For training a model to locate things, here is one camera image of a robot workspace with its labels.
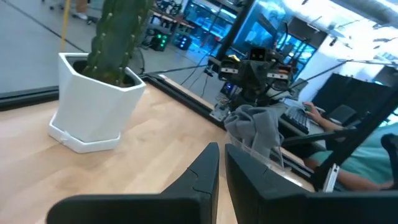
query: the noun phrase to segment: cactus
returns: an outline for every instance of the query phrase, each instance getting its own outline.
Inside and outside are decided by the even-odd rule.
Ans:
[[[153,0],[105,0],[83,75],[116,86],[123,80]]]

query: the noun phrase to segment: white pot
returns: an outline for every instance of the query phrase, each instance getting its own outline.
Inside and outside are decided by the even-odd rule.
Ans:
[[[126,74],[136,83],[129,88],[80,75],[69,61],[86,59],[87,55],[59,53],[59,108],[49,126],[51,137],[79,153],[113,149],[118,145],[121,130],[146,85],[129,68]]]

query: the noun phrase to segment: gray floor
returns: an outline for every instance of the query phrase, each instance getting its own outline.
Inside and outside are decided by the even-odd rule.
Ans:
[[[2,31],[0,35],[0,93],[57,85],[57,54],[60,51],[60,38],[4,1],[0,0],[2,17],[0,19]],[[8,2],[55,33],[62,33],[63,12],[58,9],[49,10],[49,5],[54,1],[47,0],[45,4],[42,4],[41,0],[8,0]],[[94,34],[94,25],[88,26],[85,21],[69,19],[66,38],[78,48],[90,51]],[[79,52],[69,44],[66,51]],[[203,57],[204,52],[200,49],[181,51],[169,45],[164,52],[149,49],[142,50],[142,53],[146,72],[154,72],[195,66]],[[186,88],[199,96],[202,94],[206,77],[208,77],[202,71],[203,68],[198,68],[184,83]],[[165,73],[165,75],[181,83],[192,72],[193,69]],[[203,98],[210,103],[216,103],[215,96],[222,85],[223,82],[216,77],[208,77]]]

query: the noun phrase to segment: keyboard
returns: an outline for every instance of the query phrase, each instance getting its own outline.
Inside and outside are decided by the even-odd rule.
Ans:
[[[310,119],[299,107],[291,106],[282,114],[281,118],[305,134],[310,132]]]

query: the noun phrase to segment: gray cloth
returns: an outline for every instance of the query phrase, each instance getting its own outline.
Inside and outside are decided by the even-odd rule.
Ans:
[[[278,131],[277,108],[242,105],[228,115],[224,125],[232,137],[264,157],[284,139]]]

